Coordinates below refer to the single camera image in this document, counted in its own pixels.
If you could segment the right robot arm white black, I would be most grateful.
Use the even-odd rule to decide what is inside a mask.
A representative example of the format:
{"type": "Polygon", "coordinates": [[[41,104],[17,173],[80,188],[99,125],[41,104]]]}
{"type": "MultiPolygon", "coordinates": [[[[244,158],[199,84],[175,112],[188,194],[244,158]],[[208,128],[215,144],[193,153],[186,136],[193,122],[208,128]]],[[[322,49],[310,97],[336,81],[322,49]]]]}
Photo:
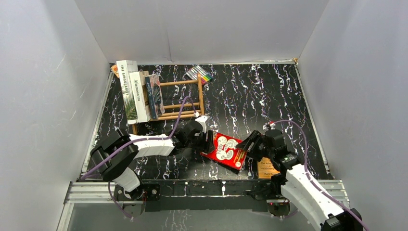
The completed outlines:
{"type": "Polygon", "coordinates": [[[362,231],[360,213],[333,198],[309,174],[304,163],[289,151],[282,132],[272,129],[261,134],[255,130],[236,145],[254,160],[268,158],[279,172],[271,177],[271,194],[288,199],[317,231],[362,231]]]}

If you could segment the floral patterned book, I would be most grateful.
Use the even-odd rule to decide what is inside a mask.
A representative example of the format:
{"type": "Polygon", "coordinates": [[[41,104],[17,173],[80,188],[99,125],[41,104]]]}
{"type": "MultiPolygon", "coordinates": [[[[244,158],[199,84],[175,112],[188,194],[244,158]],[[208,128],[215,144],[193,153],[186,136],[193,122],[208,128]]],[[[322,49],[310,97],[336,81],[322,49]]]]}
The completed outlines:
{"type": "Polygon", "coordinates": [[[157,74],[148,75],[145,77],[145,83],[151,118],[157,120],[165,112],[159,76],[157,74]]]}

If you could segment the wooden book rack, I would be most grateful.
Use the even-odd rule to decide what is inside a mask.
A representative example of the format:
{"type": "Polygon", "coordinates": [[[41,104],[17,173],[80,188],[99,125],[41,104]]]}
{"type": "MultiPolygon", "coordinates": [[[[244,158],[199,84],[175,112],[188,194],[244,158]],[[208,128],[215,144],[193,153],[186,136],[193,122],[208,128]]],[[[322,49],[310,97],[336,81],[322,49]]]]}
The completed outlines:
{"type": "MultiPolygon", "coordinates": [[[[196,84],[198,85],[198,102],[186,102],[184,105],[181,104],[172,104],[165,105],[165,100],[163,97],[163,104],[165,112],[157,119],[151,119],[151,121],[163,121],[163,120],[174,120],[177,118],[191,118],[194,117],[193,113],[198,112],[201,115],[204,115],[204,98],[203,98],[203,85],[201,84],[201,77],[198,77],[197,80],[183,80],[183,81],[173,81],[173,82],[160,82],[161,89],[162,87],[168,86],[178,86],[178,85],[187,85],[187,84],[196,84]]],[[[132,124],[133,134],[137,133],[137,124],[132,124]]]]}

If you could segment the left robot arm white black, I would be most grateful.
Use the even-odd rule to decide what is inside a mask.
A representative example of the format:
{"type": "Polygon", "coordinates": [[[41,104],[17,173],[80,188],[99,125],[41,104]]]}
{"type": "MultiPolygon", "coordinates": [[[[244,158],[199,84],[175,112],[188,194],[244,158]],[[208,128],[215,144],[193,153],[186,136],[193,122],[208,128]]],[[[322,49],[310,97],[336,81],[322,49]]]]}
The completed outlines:
{"type": "Polygon", "coordinates": [[[138,136],[118,130],[90,152],[95,165],[90,172],[98,171],[103,181],[115,182],[131,200],[139,200],[144,188],[140,177],[129,167],[133,160],[177,155],[189,150],[206,154],[215,150],[213,132],[199,119],[176,127],[169,135],[138,136]]]}

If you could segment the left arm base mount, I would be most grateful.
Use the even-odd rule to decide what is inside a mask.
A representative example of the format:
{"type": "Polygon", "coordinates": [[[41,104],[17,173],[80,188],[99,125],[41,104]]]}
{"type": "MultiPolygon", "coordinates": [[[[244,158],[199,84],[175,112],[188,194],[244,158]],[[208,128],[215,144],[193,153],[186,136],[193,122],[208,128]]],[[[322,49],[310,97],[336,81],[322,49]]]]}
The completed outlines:
{"type": "Polygon", "coordinates": [[[125,218],[134,220],[145,212],[148,201],[157,202],[160,199],[160,185],[145,183],[131,192],[116,185],[111,196],[113,197],[112,201],[118,205],[125,218]]]}

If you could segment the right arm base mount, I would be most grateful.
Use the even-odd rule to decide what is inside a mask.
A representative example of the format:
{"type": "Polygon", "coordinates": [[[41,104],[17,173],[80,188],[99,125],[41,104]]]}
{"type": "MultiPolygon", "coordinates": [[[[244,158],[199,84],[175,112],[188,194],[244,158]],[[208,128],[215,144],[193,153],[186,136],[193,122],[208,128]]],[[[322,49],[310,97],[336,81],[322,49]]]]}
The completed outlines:
{"type": "Polygon", "coordinates": [[[282,196],[278,185],[270,180],[257,181],[251,189],[245,190],[243,194],[258,201],[265,200],[268,212],[272,217],[283,220],[298,213],[297,209],[291,209],[290,200],[282,196]]]}

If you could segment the white palm leaf book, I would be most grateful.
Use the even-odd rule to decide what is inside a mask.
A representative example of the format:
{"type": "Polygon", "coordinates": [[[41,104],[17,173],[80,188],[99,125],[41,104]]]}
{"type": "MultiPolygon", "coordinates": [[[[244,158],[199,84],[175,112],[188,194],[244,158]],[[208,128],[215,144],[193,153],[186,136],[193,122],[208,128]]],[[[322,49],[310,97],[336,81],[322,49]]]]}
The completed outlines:
{"type": "Polygon", "coordinates": [[[138,65],[136,61],[121,60],[116,61],[119,80],[121,84],[121,92],[124,101],[125,114],[127,123],[129,125],[136,124],[137,112],[135,99],[132,91],[132,83],[130,80],[130,73],[138,72],[138,65]]]}

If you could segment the red book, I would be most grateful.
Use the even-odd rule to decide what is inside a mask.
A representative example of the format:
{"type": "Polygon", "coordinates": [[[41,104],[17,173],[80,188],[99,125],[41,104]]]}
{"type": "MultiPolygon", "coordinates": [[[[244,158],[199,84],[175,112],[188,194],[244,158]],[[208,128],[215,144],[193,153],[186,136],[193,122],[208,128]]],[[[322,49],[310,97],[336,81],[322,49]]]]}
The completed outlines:
{"type": "Polygon", "coordinates": [[[209,153],[201,152],[201,156],[239,171],[247,156],[246,151],[236,148],[236,145],[240,142],[242,142],[242,140],[215,132],[213,135],[215,149],[209,153]]]}

